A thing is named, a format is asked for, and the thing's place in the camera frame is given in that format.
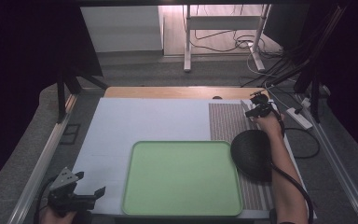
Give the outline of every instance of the gray floor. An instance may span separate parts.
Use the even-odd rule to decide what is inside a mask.
[[[257,77],[256,74],[249,71],[244,56],[195,57],[193,70],[190,73],[183,72],[182,58],[164,58],[153,52],[102,54],[100,62],[104,77],[99,77],[99,79],[111,86],[239,87],[240,82],[243,83],[252,77]],[[274,62],[276,61],[265,60],[266,67],[272,66]],[[255,69],[252,61],[249,64],[251,68]],[[69,168],[73,166],[98,100],[103,96],[102,90],[81,78],[79,80],[85,89],[78,95],[74,112],[69,120],[69,124],[80,124],[79,134],[72,145],[60,144],[57,147],[45,180],[46,177],[56,175],[64,166]],[[282,88],[290,91],[292,85],[292,81],[286,81],[282,84]],[[296,107],[296,103],[287,94],[279,91],[273,92],[286,105]],[[41,92],[40,106],[33,121],[0,173],[0,223],[7,223],[54,128],[57,120],[56,94],[55,86]],[[298,127],[292,119],[287,118],[285,120],[286,127]],[[321,99],[320,118],[338,156],[358,188],[358,145],[334,117],[326,105],[325,99]],[[316,144],[309,136],[294,131],[288,131],[287,135],[295,155],[305,155],[316,150]],[[70,142],[70,136],[69,139],[68,136],[63,137],[61,141]],[[315,158],[296,160],[296,163],[318,217],[314,223],[358,223],[358,216],[326,158],[323,148]],[[34,204],[24,223],[32,223],[33,214]],[[96,217],[93,221],[93,223],[109,222],[111,222],[109,217]],[[146,222],[138,219],[117,219],[117,223],[158,222],[156,220]]]

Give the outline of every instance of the table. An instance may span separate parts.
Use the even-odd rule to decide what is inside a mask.
[[[263,89],[108,88],[98,104],[74,166],[74,173],[85,172],[75,193],[87,194],[106,186],[105,195],[97,201],[92,212],[126,216],[121,203],[131,148],[136,142],[231,142],[238,133],[252,129],[250,121],[243,116],[239,99],[250,105],[251,93],[260,90]],[[214,100],[215,96],[223,99]],[[287,139],[285,143],[290,151]],[[240,175],[240,186],[244,209],[236,218],[268,218],[273,207],[270,183],[253,182]]]

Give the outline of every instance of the green tray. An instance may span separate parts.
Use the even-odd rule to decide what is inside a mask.
[[[136,143],[122,209],[138,216],[236,216],[242,200],[230,144]]]

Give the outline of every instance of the wall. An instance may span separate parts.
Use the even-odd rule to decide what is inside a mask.
[[[158,7],[82,7],[96,52],[162,50]]]

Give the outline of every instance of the power strip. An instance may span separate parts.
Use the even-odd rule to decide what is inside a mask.
[[[305,130],[310,129],[312,127],[312,124],[307,119],[305,119],[301,114],[299,113],[296,114],[295,111],[296,110],[294,108],[290,108],[286,110],[286,113],[288,113],[290,117],[292,117],[295,121],[297,121],[297,123],[301,125],[303,129]]]

